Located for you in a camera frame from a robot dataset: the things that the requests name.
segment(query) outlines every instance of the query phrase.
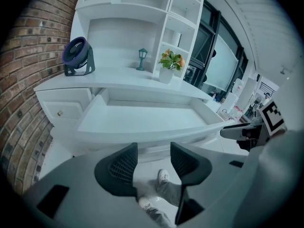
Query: white flower pot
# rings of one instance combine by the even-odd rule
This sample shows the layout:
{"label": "white flower pot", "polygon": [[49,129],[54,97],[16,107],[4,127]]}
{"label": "white flower pot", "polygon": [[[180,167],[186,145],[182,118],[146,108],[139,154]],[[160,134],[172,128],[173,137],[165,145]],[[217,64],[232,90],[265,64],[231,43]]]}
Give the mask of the white flower pot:
{"label": "white flower pot", "polygon": [[166,68],[160,68],[160,82],[169,84],[173,78],[174,71]]}

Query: white floor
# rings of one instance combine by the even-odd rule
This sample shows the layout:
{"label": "white floor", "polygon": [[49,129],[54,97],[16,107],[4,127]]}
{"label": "white floor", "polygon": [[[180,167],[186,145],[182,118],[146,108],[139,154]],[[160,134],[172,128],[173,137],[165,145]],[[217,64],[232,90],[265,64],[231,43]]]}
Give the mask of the white floor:
{"label": "white floor", "polygon": [[[209,141],[203,146],[204,149],[214,150],[218,152],[225,152],[231,154],[248,155],[248,152],[240,149],[235,140],[225,139],[222,137],[217,138],[214,141]],[[43,166],[41,169],[40,178],[44,177],[51,170],[59,166],[61,163],[72,158],[72,155],[67,152],[59,143],[53,140],[48,153],[46,154]],[[174,224],[175,216],[177,213],[177,207],[172,206],[167,201],[157,197],[155,191],[155,182],[157,179],[159,169],[167,169],[170,175],[170,181],[176,184],[180,184],[180,179],[176,174],[169,158],[139,163],[136,166],[133,185],[138,189],[138,196],[146,196],[150,199],[153,206],[159,210],[164,211],[171,222]]]}

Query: brick wall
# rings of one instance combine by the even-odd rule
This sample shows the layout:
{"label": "brick wall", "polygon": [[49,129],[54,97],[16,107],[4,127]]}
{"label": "brick wall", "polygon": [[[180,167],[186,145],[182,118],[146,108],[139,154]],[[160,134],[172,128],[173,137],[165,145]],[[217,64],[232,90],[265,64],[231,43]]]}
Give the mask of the brick wall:
{"label": "brick wall", "polygon": [[63,72],[77,0],[31,0],[0,51],[0,163],[22,194],[38,180],[52,124],[33,88]]}

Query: potted plant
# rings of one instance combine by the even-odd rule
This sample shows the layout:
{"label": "potted plant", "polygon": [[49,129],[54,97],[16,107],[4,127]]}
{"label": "potted plant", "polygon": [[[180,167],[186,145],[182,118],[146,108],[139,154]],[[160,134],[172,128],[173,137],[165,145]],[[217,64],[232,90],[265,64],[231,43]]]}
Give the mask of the potted plant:
{"label": "potted plant", "polygon": [[160,68],[160,82],[165,84],[171,82],[174,70],[181,71],[182,67],[185,66],[185,60],[182,58],[182,55],[174,54],[170,49],[162,54],[159,63],[162,63],[162,67]]}

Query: orange flower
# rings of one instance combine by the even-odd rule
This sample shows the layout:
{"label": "orange flower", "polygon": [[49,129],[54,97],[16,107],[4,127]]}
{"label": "orange flower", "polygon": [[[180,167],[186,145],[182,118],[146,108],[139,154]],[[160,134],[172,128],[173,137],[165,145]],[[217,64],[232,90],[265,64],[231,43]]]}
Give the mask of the orange flower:
{"label": "orange flower", "polygon": [[185,60],[182,58],[182,55],[180,56],[180,61],[177,62],[177,64],[179,64],[181,67],[185,66]]}
{"label": "orange flower", "polygon": [[170,53],[170,49],[166,50],[165,53],[164,53],[165,55],[162,56],[162,59],[169,56],[169,53]]}

